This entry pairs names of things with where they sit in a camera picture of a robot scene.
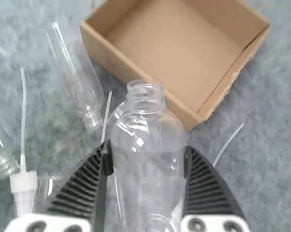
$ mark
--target clear plastic bottle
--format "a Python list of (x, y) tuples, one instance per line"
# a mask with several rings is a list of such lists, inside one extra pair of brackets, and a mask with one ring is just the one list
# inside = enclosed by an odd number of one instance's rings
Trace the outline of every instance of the clear plastic bottle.
[(82, 118), (87, 130), (99, 128), (102, 125), (104, 94), (81, 37), (65, 43), (57, 22), (52, 23), (47, 36), (77, 115)]
[(161, 85), (138, 80), (127, 90), (128, 112), (111, 131), (124, 231), (179, 231), (170, 220), (185, 191), (183, 126), (166, 109)]
[(19, 164), (16, 161), (15, 136), (8, 123), (5, 123), (3, 117), (0, 118), (0, 179), (8, 178), (12, 173), (19, 170)]

